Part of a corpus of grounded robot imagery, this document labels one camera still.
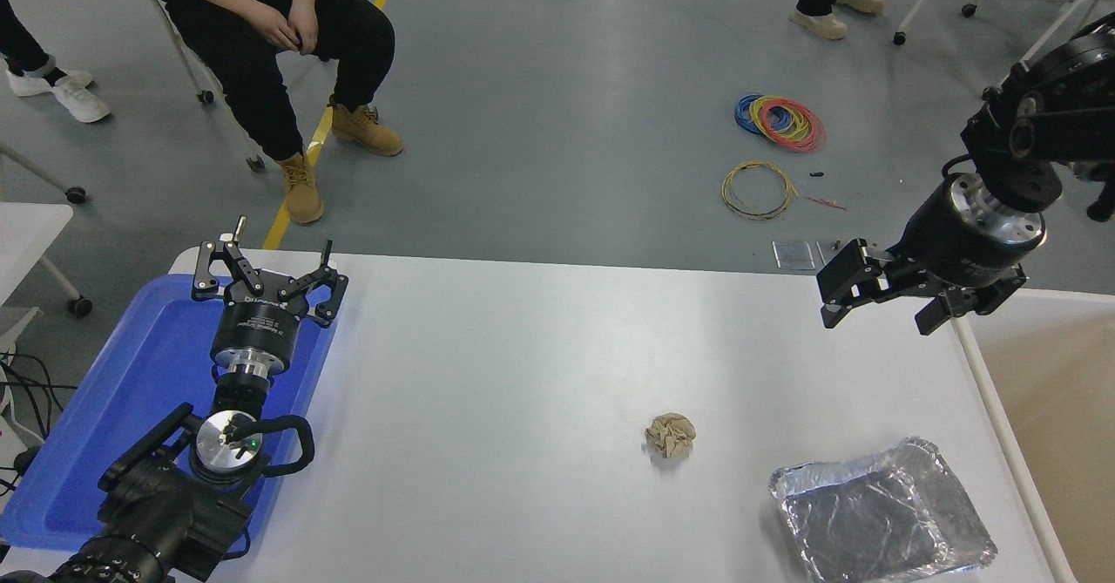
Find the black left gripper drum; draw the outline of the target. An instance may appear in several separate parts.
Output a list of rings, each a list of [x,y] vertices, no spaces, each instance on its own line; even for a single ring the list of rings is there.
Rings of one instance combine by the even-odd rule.
[[[290,366],[295,336],[304,315],[306,297],[291,302],[272,302],[248,297],[227,302],[220,313],[219,332],[212,344],[212,360],[230,368],[233,353],[255,351],[256,360],[270,368]]]

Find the seated person's right hand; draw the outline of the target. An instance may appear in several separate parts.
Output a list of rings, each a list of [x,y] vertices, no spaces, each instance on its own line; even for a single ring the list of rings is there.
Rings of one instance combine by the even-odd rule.
[[[259,35],[266,39],[268,43],[279,48],[279,50],[301,50],[301,42],[294,28],[275,8],[263,3],[251,4],[248,7],[244,19],[254,27]]]

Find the seated person's left hand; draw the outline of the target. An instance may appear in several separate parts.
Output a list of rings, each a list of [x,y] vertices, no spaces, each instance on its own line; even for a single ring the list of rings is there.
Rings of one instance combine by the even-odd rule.
[[[295,50],[303,56],[314,54],[319,37],[314,0],[292,0],[287,22],[294,32]]]

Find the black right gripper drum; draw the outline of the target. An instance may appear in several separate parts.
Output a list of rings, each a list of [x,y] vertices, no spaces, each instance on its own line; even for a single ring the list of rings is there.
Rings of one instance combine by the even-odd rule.
[[[958,286],[987,288],[1032,249],[1032,213],[995,200],[982,179],[946,179],[909,218],[892,256]]]

